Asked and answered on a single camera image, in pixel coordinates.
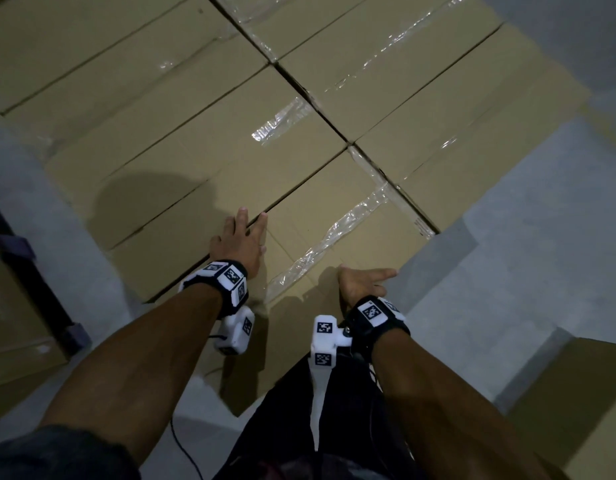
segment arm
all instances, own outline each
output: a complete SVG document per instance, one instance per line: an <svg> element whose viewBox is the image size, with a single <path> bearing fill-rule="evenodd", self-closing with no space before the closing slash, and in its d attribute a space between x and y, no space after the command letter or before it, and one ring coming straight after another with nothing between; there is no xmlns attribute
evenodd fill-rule
<svg viewBox="0 0 616 480"><path fill-rule="evenodd" d="M211 259L239 261L259 271L262 214L246 236L248 211L226 220L213 237ZM86 429L122 444L141 465L163 434L222 307L220 293L192 285L123 327L73 371L40 426Z"/></svg>
<svg viewBox="0 0 616 480"><path fill-rule="evenodd" d="M342 297L353 306L369 294L385 296L375 283L395 275L344 268ZM496 408L404 331L377 339L372 364L413 455L432 478L549 480Z"/></svg>

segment stack of cardboard boxes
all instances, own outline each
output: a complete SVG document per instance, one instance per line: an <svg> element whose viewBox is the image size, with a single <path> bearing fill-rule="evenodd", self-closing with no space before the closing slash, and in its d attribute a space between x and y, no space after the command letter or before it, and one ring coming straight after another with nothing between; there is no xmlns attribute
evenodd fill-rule
<svg viewBox="0 0 616 480"><path fill-rule="evenodd" d="M197 370L235 412L340 313L336 266L402 266L587 97L480 0L13 0L2 40L2 115L143 299L269 212L250 349Z"/></svg>

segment finger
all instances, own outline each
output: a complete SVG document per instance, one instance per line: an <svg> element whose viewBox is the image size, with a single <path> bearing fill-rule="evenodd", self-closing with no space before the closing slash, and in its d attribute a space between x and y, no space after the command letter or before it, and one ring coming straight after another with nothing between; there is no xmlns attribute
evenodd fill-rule
<svg viewBox="0 0 616 480"><path fill-rule="evenodd" d="M250 235L254 237L257 242L260 242L261 236L266 231L266 226L268 225L268 215L265 212L261 212L259 217L257 217L257 222L255 222L250 227Z"/></svg>
<svg viewBox="0 0 616 480"><path fill-rule="evenodd" d="M384 297L388 294L388 291L381 285L374 286L374 295Z"/></svg>
<svg viewBox="0 0 616 480"><path fill-rule="evenodd" d="M243 234L246 233L246 227L248 226L248 209L245 207L241 207L237 212L236 225L234 226L235 234Z"/></svg>
<svg viewBox="0 0 616 480"><path fill-rule="evenodd" d="M384 281L397 276L398 271L392 267L369 269L368 276L372 281Z"/></svg>
<svg viewBox="0 0 616 480"><path fill-rule="evenodd" d="M234 234L234 217L226 217L226 221L224 223L224 238L230 237Z"/></svg>

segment black wristband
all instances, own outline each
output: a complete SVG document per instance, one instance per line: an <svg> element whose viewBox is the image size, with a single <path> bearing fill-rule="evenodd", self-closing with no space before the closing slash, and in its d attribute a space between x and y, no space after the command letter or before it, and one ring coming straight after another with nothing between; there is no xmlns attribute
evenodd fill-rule
<svg viewBox="0 0 616 480"><path fill-rule="evenodd" d="M213 261L190 274L179 285L179 291L197 283L209 285L222 294L218 319L234 315L248 301L248 271L238 261Z"/></svg>
<svg viewBox="0 0 616 480"><path fill-rule="evenodd" d="M372 348L388 330L399 328L410 335L405 319L385 298L372 295L361 298L345 318L352 333L352 352L358 352L367 362L372 362Z"/></svg>

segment hand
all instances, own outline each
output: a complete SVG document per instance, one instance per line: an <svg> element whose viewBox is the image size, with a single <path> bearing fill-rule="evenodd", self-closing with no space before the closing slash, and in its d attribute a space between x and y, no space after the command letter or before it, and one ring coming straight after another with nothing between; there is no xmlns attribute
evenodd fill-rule
<svg viewBox="0 0 616 480"><path fill-rule="evenodd" d="M386 296L386 289L376 283L394 278L397 273L392 268L351 269L342 265L338 272L341 297L352 308L364 296Z"/></svg>
<svg viewBox="0 0 616 480"><path fill-rule="evenodd" d="M267 223L268 215L262 212L247 232L248 209L241 207L237 217L226 218L222 236L215 235L210 240L210 259L232 259L240 262L248 271L248 279L251 280L259 272L260 257L266 252L266 247L260 246L259 242Z"/></svg>

